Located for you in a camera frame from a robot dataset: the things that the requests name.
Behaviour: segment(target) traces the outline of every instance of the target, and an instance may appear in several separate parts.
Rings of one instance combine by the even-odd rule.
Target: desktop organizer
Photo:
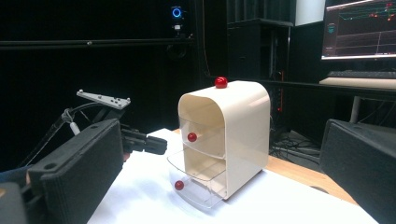
[[[170,181],[186,201],[227,200],[268,162],[270,98],[256,82],[234,81],[181,96],[183,150],[168,157]]]

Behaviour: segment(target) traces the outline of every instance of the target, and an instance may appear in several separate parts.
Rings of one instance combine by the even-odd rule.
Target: wooden table
[[[324,190],[330,195],[346,202],[357,204],[346,191],[344,191],[325,174],[313,171],[289,161],[283,161],[273,156],[268,157],[268,164],[265,169],[293,179],[312,188]]]

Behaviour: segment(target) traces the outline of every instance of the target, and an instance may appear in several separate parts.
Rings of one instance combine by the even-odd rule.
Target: transparent drawer
[[[183,143],[208,156],[225,158],[224,126],[204,125],[179,117]]]
[[[168,161],[170,183],[186,201],[210,208],[226,197],[224,160],[185,148]]]

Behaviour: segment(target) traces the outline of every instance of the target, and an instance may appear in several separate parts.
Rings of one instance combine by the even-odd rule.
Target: white bracket
[[[79,90],[77,92],[77,96],[81,96],[83,98],[95,101],[100,104],[108,105],[116,109],[123,109],[125,106],[131,103],[131,99],[121,99],[111,96],[98,95],[93,93],[84,92],[83,90]]]

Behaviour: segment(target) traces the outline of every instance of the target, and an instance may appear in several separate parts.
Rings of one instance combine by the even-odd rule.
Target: white wall
[[[325,0],[297,0],[295,25],[323,21]]]

